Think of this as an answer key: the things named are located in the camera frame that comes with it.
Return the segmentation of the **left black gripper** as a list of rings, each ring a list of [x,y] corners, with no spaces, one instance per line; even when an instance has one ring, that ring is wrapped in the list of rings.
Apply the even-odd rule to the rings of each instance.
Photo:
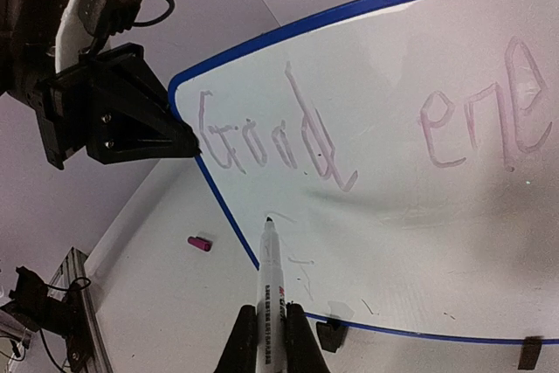
[[[88,63],[90,71],[64,71],[38,81],[28,102],[35,111],[48,163],[57,169],[86,146],[103,164],[193,158],[199,140],[171,110],[168,92],[127,43]]]

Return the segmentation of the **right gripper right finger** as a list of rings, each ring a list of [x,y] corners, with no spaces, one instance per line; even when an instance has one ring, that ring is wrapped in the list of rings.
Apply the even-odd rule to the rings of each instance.
[[[288,373],[329,373],[303,307],[286,306],[285,347]]]

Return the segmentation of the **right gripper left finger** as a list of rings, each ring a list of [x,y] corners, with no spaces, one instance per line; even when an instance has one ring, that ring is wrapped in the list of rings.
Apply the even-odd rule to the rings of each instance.
[[[216,373],[254,373],[258,346],[258,318],[256,308],[244,305],[239,309]]]

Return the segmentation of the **white marker pen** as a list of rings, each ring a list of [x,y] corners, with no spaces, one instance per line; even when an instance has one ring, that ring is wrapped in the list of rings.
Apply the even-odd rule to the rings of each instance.
[[[259,293],[257,304],[257,372],[286,372],[286,302],[281,266],[280,237],[275,223],[266,217],[260,239]]]

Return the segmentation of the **magenta marker cap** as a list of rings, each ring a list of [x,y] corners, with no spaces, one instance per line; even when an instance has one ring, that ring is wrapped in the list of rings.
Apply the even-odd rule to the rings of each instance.
[[[212,243],[209,240],[200,237],[190,236],[187,238],[187,243],[204,252],[209,252],[212,247]]]

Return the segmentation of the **blue framed small whiteboard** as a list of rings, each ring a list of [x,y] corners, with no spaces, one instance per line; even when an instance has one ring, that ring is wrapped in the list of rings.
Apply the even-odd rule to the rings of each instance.
[[[250,259],[313,316],[558,341],[558,0],[358,0],[178,73]]]

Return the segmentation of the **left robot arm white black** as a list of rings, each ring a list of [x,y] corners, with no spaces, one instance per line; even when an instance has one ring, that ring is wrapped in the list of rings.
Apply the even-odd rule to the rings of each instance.
[[[1,91],[34,111],[55,168],[80,150],[104,164],[200,154],[143,47],[108,44],[140,26],[141,2],[1,0]]]

